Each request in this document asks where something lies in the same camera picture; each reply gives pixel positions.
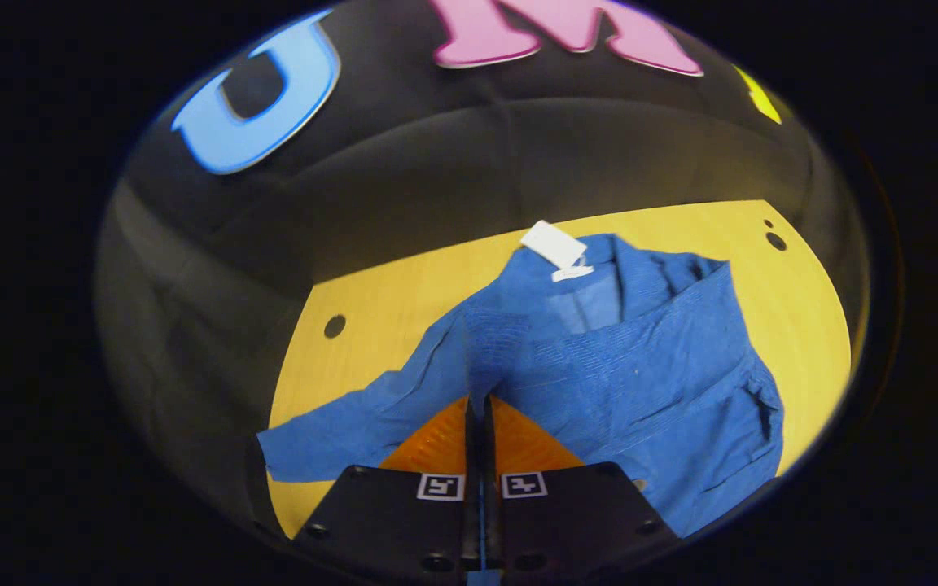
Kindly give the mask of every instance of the letter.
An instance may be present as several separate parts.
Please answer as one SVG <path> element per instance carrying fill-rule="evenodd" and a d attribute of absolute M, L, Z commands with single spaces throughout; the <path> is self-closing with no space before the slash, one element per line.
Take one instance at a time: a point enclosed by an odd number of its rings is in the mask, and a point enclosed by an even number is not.
<path fill-rule="evenodd" d="M 595 48 L 599 18 L 606 14 L 617 33 L 610 50 L 630 62 L 700 77 L 675 38 L 649 15 L 610 0 L 431 0 L 447 28 L 449 40 L 433 58 L 441 67 L 459 69 L 506 62 L 533 55 L 540 43 L 532 34 L 509 26 L 497 4 L 524 15 L 568 51 Z"/>
<path fill-rule="evenodd" d="M 172 123 L 194 159 L 209 172 L 225 175 L 260 162 L 299 129 L 327 101 L 339 78 L 339 56 L 320 27 L 320 11 L 294 23 L 259 45 L 249 57 L 270 56 L 284 89 L 267 110 L 239 118 L 222 85 L 226 70 L 198 90 Z"/>

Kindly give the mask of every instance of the wooden table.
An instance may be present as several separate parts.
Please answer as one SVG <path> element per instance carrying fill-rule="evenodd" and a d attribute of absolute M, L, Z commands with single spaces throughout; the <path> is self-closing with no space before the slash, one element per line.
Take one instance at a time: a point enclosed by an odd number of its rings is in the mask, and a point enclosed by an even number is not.
<path fill-rule="evenodd" d="M 576 237 L 614 233 L 637 248 L 730 261 L 752 345 L 784 401 L 778 474 L 792 467 L 844 395 L 850 348 L 831 280 L 791 225 L 765 201 L 753 200 L 648 208 L 557 226 Z M 277 379 L 270 426 L 362 389 L 385 370 L 400 370 L 427 327 L 498 277 L 525 231 L 424 252 L 314 286 Z M 775 247 L 767 233 L 786 249 Z M 325 324 L 340 314 L 345 329 L 325 337 Z M 332 484 L 268 482 L 277 519 L 290 537 Z"/>

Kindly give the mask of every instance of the blue shirt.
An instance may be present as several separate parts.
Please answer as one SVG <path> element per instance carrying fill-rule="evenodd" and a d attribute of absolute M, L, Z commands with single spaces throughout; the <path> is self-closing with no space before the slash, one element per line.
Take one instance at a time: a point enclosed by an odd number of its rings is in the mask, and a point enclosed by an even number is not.
<path fill-rule="evenodd" d="M 429 326 L 402 370 L 262 431 L 273 479 L 378 465 L 440 409 L 492 392 L 584 463 L 644 479 L 680 536 L 743 501 L 777 472 L 784 416 L 729 263 L 614 234 L 581 241 L 592 274 L 552 282 L 554 266 L 521 248 Z"/>

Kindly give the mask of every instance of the white tag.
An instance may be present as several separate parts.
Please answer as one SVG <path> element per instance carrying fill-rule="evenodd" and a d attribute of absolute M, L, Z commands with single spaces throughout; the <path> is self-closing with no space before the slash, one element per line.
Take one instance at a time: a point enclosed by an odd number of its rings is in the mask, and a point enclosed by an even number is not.
<path fill-rule="evenodd" d="M 595 270 L 592 267 L 570 267 L 566 269 L 560 269 L 552 273 L 552 282 L 561 282 L 566 281 L 569 278 L 578 278 L 584 277 L 587 274 L 592 274 L 592 271 Z"/>
<path fill-rule="evenodd" d="M 582 241 L 545 220 L 537 220 L 533 228 L 520 239 L 520 244 L 544 256 L 561 270 L 572 267 L 588 248 Z"/>

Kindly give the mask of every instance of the black fabric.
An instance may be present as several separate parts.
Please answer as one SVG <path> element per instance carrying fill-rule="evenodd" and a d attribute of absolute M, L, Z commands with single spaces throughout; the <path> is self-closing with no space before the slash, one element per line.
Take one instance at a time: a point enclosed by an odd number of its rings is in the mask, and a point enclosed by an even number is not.
<path fill-rule="evenodd" d="M 246 479 L 246 443 L 267 426 L 305 300 L 176 237 L 126 185 L 107 210 L 94 288 L 105 363 L 138 433 L 202 500 L 275 529 L 265 486 Z"/>
<path fill-rule="evenodd" d="M 261 38 L 178 96 L 128 160 L 99 249 L 108 367 L 142 437 L 243 527 L 277 530 L 245 442 L 267 426 L 303 301 L 328 278 L 539 218 L 766 199 L 810 242 L 857 340 L 869 270 L 860 224 L 803 122 L 786 108 L 779 126 L 756 112 L 732 64 L 677 29 L 704 77 L 603 44 L 573 55 L 506 16 L 542 49 L 451 71 L 432 62 L 446 32 L 428 2 L 341 4 L 322 22 L 338 83 L 294 140 L 219 177 L 171 130 L 224 69 L 244 114 L 270 103 L 276 71 L 246 59 Z M 611 31 L 604 22 L 599 36 Z"/>
<path fill-rule="evenodd" d="M 759 115 L 732 64 L 695 38 L 670 29 L 703 66 L 700 78 L 626 62 L 602 44 L 573 55 L 521 15 L 506 17 L 535 31 L 536 55 L 450 71 L 432 62 L 446 32 L 428 2 L 343 3 L 322 22 L 342 62 L 338 83 L 296 140 L 216 177 L 171 130 L 194 90 L 225 69 L 263 85 L 261 96 L 238 96 L 242 107 L 267 103 L 276 73 L 246 59 L 250 44 L 163 112 L 127 181 L 179 234 L 287 295 L 301 294 L 306 279 L 523 229 L 540 216 L 764 198 L 801 231 L 805 205 L 846 204 L 846 192 L 812 189 L 823 157 L 810 152 L 800 121 L 784 112 L 777 126 Z M 609 33 L 603 21 L 599 36 Z M 829 222 L 817 222 L 827 234 Z M 856 229 L 838 223 L 831 233 L 841 242 Z M 840 247 L 813 249 L 830 264 Z M 833 275 L 838 289 L 852 286 L 841 277 Z M 855 331 L 860 310 L 844 300 Z"/>
<path fill-rule="evenodd" d="M 908 291 L 871 419 L 856 422 L 881 378 L 853 389 L 856 433 L 823 462 L 629 583 L 938 584 L 938 2 L 647 4 L 819 114 L 810 129 L 856 131 L 900 219 Z M 215 519 L 138 448 L 107 398 L 122 388 L 99 368 L 86 286 L 118 157 L 149 116 L 183 77 L 303 8 L 0 4 L 0 582 L 335 582 Z M 894 253 L 883 234 L 871 242 Z M 896 331 L 894 296 L 875 298 L 872 331 Z"/>

